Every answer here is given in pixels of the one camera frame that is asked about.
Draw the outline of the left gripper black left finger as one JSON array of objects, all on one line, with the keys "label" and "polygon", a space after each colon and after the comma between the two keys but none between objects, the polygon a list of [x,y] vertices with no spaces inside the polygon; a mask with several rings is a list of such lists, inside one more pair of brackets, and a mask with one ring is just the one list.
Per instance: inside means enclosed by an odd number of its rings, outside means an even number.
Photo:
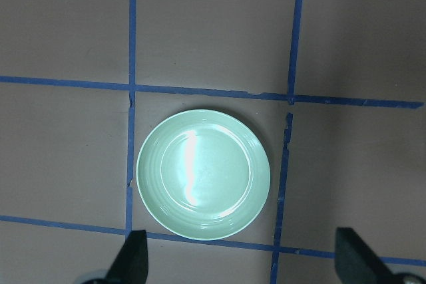
[{"label": "left gripper black left finger", "polygon": [[146,283],[148,246],[145,230],[131,231],[105,276],[107,283]]}]

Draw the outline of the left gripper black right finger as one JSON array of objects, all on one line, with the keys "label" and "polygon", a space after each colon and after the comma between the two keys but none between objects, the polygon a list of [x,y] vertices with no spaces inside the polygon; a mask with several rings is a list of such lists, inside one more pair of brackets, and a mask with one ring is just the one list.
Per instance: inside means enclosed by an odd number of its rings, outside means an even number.
[{"label": "left gripper black right finger", "polygon": [[392,283],[394,274],[350,227],[335,231],[335,272],[341,283]]}]

